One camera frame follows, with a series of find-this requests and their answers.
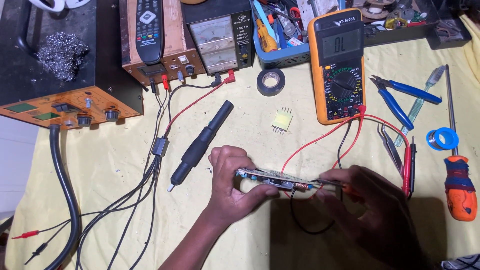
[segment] human hand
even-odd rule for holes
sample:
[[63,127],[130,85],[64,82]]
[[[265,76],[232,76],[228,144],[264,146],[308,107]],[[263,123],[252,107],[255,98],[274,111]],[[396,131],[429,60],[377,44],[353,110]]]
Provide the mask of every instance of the human hand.
[[242,148],[215,147],[208,160],[213,166],[213,185],[212,197],[204,212],[219,226],[230,226],[247,216],[267,196],[278,194],[276,187],[267,184],[260,184],[246,194],[233,187],[238,169],[256,168]]
[[351,184],[365,199],[368,210],[357,219],[332,194],[322,189],[316,193],[347,237],[394,269],[431,269],[402,190],[376,172],[357,165],[329,170],[320,178]]

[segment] tv remote control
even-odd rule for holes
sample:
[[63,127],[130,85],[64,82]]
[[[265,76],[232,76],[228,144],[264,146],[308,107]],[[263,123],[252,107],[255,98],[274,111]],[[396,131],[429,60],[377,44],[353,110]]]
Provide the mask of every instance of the tv remote control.
[[137,0],[136,47],[140,59],[147,65],[162,58],[163,0]]

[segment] electrical tape roll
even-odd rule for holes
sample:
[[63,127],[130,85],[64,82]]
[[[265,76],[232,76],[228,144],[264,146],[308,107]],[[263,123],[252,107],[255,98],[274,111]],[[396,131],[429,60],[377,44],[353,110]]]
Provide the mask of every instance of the electrical tape roll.
[[[277,81],[274,86],[265,85],[265,81],[273,78]],[[263,70],[257,77],[257,89],[260,94],[266,97],[278,95],[285,87],[285,75],[278,68]]]

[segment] copper coil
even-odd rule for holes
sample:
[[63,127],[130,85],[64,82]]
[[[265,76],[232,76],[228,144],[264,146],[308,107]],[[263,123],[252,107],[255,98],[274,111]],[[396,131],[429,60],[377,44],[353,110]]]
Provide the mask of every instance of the copper coil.
[[294,183],[293,187],[299,190],[308,190],[308,184],[303,184],[303,183]]

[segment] black probe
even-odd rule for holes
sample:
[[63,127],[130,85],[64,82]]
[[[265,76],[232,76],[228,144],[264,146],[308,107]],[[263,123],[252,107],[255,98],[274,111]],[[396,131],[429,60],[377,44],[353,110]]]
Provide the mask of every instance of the black probe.
[[206,126],[202,132],[200,132],[200,135],[198,135],[190,147],[188,147],[187,151],[181,158],[180,165],[170,178],[171,185],[167,189],[168,192],[172,191],[176,185],[183,183],[183,180],[185,180],[192,168],[198,165],[202,157],[205,155],[210,142],[212,142],[217,131],[220,129],[223,122],[225,119],[227,119],[232,110],[233,104],[226,100],[220,110],[216,113],[215,117],[210,121],[208,126]]
[[410,195],[408,199],[412,198],[413,189],[415,187],[415,155],[417,154],[417,146],[415,145],[415,137],[412,137],[412,143],[410,144],[411,162],[410,162]]

